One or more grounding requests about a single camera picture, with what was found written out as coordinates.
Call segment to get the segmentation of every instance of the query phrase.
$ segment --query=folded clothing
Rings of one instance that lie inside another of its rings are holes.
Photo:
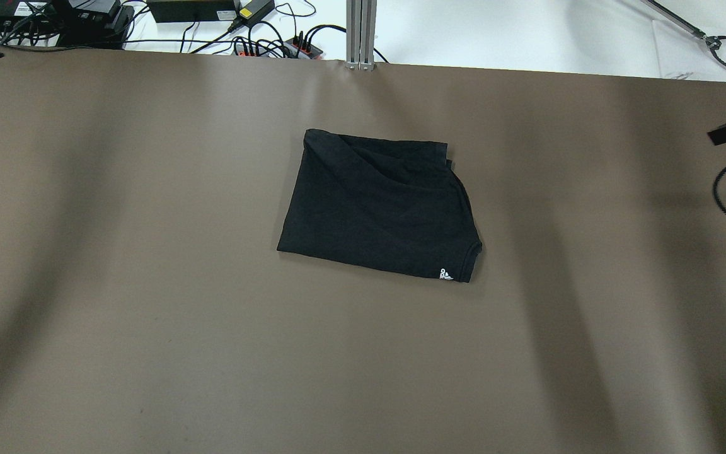
[[[447,144],[304,135],[277,250],[469,282],[481,240]]]

